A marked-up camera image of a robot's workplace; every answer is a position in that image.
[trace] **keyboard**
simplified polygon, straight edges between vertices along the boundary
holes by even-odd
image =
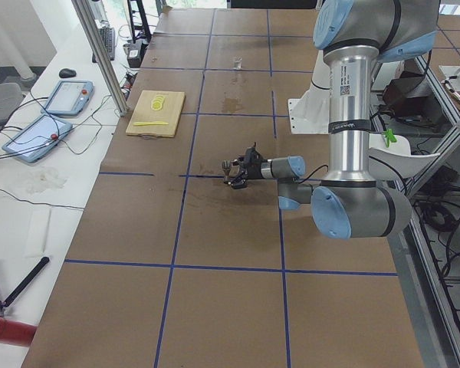
[[[114,28],[102,27],[98,28],[100,39],[104,43],[109,59],[114,60],[116,54],[116,33]],[[95,55],[92,54],[92,62],[95,63]]]

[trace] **cutting board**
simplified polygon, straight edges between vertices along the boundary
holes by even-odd
[[[154,100],[163,98],[162,108],[154,110]],[[186,94],[166,90],[142,91],[130,123],[126,129],[128,136],[163,136],[172,138],[176,135],[177,124],[182,111]],[[166,125],[142,125],[135,123],[164,122]]]

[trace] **blue joint cap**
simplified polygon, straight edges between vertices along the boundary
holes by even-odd
[[[296,176],[305,174],[305,160],[302,156],[289,156],[288,163]]]
[[[279,209],[282,209],[284,211],[293,211],[300,207],[300,203],[298,203],[297,201],[294,201],[293,199],[289,199],[286,197],[278,196],[278,201],[279,201]]]
[[[328,238],[351,238],[351,224],[339,198],[330,189],[319,186],[312,193],[312,217],[319,231]]]
[[[379,63],[390,63],[415,58],[429,52],[435,45],[437,31],[426,33],[421,37],[415,38],[405,44],[395,46],[377,58]]]
[[[314,44],[319,50],[325,49],[335,39],[351,12],[355,0],[327,0],[315,23]]]

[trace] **red cylinder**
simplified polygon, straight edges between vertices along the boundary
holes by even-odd
[[[0,343],[29,347],[36,333],[36,328],[30,324],[0,317]]]

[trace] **black mouse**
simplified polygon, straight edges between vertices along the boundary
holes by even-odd
[[[72,78],[77,76],[77,72],[73,69],[68,69],[67,67],[60,70],[60,78]]]

